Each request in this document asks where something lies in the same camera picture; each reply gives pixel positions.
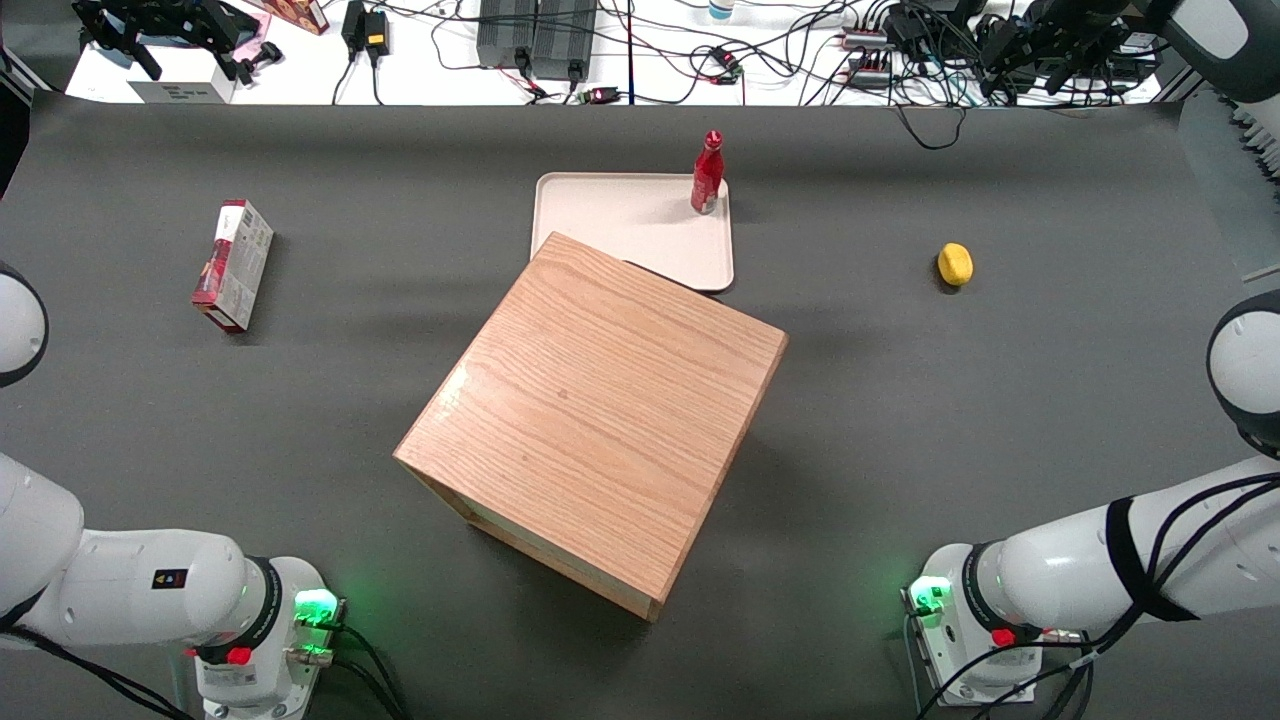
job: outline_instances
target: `wooden crate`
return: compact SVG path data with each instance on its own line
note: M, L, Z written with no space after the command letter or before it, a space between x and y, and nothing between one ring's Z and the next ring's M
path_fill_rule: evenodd
M468 523L653 621L786 343L553 234L394 456Z

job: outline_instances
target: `dark gray table mat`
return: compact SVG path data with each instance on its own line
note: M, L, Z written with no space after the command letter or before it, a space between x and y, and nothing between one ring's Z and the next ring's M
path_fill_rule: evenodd
M941 141L956 115L911 118ZM390 451L526 261L538 177L687 172L709 127L723 300L791 346L648 626L470 530ZM91 528L311 560L422 717L906 719L896 588L932 550L1249 454L1203 370L1242 288L1175 129L1175 108L975 111L927 152L878 109L45 99L0 256L52 334L0 393L0 447ZM227 338L188 297L242 196L279 237L252 333ZM946 241L977 261L957 295L931 270ZM1137 629L1089 717L1271 716L1270 615ZM168 687L159 650L90 656ZM52 660L3 667L0 715L128 712ZM361 693L328 673L312 717L378 717Z

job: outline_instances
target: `white box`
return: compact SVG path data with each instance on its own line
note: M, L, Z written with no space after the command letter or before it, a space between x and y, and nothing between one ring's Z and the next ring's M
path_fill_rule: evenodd
M227 79L212 53L200 47L147 47L160 64L160 79L147 77L133 63L125 73L129 87L143 102L220 105L232 101L236 81Z
M248 200L228 200L218 213L214 252L200 272L191 304L228 333L248 329L275 232Z

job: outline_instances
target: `small bottle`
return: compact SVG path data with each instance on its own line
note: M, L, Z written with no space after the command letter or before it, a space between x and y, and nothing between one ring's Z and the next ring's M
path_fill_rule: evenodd
M733 0L707 0L707 12L713 20L727 20L733 14Z
M724 177L724 158L719 149L724 137L718 129L707 133L703 142L703 152L694 163L694 192L689 197L689 204L703 215L716 211L716 200L719 197L719 183Z

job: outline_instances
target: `yellow lemon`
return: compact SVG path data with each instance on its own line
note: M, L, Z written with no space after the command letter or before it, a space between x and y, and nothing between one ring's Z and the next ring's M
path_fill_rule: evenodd
M973 278L973 258L965 246L948 242L938 252L938 273L947 284L960 287Z

